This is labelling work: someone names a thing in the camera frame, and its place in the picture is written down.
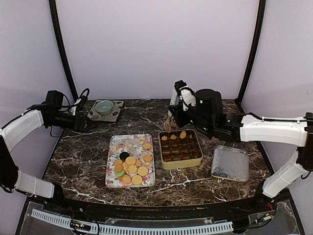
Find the metal serving tongs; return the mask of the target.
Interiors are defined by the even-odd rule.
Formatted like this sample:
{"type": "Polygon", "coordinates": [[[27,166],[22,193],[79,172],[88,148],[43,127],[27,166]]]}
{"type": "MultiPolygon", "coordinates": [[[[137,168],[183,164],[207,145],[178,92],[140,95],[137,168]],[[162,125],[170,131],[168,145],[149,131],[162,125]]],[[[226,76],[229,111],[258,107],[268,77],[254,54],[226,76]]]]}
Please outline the metal serving tongs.
{"type": "MultiPolygon", "coordinates": [[[[178,95],[176,89],[173,88],[169,106],[172,107],[172,106],[178,105],[178,103],[179,103],[179,95],[178,95]]],[[[167,115],[166,120],[164,121],[163,127],[164,127],[165,131],[170,132],[172,129],[175,128],[175,126],[176,126],[175,118],[173,116],[172,110],[169,109],[168,115],[167,115]]]]}

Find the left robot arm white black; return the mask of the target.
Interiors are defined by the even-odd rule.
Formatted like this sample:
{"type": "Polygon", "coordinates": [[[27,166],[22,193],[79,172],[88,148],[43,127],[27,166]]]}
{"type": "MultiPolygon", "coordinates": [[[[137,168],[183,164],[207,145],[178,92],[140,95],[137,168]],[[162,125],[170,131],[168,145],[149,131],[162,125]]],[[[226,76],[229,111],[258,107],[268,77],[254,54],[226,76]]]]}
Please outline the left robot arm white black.
{"type": "Polygon", "coordinates": [[[50,198],[50,206],[58,213],[66,213],[69,203],[55,194],[56,185],[22,172],[14,163],[12,150],[41,127],[60,127],[83,132],[94,124],[82,112],[90,90],[84,89],[74,104],[64,105],[66,96],[59,91],[48,91],[41,104],[26,109],[0,129],[0,186],[7,193],[18,190],[28,196],[50,198]]]}

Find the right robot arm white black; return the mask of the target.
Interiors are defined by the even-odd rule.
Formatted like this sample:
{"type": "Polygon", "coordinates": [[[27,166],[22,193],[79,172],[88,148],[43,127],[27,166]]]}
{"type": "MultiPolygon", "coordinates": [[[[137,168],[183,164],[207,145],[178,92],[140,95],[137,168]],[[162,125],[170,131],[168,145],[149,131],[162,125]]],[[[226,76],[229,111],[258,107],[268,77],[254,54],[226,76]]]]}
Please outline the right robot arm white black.
{"type": "Polygon", "coordinates": [[[212,89],[195,92],[182,81],[174,86],[168,109],[178,127],[191,124],[209,138],[225,142],[277,142],[297,147],[278,172],[265,179],[261,193],[250,200],[253,212],[261,212],[268,205],[268,198],[276,197],[296,179],[313,170],[312,113],[298,118],[225,114],[220,92],[212,89]]]}

